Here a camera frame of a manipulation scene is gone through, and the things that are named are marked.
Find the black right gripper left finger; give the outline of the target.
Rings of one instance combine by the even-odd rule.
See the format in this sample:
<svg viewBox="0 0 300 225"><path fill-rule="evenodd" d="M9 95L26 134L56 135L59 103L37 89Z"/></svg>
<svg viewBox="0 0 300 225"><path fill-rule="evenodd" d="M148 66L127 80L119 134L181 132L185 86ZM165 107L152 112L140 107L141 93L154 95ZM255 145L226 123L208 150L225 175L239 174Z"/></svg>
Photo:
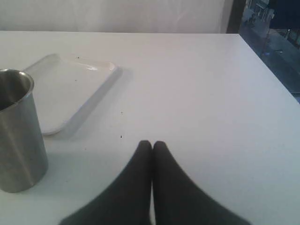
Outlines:
<svg viewBox="0 0 300 225"><path fill-rule="evenodd" d="M149 225L152 146L143 140L118 177L100 195L64 218L62 225Z"/></svg>

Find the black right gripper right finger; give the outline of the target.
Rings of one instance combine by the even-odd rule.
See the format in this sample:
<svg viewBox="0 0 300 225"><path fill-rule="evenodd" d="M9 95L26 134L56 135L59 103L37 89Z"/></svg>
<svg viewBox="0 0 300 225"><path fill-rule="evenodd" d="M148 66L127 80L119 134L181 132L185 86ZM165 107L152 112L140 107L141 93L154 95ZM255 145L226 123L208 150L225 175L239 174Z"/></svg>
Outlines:
<svg viewBox="0 0 300 225"><path fill-rule="evenodd" d="M153 147L153 195L158 225L247 225L203 192L182 170L167 145Z"/></svg>

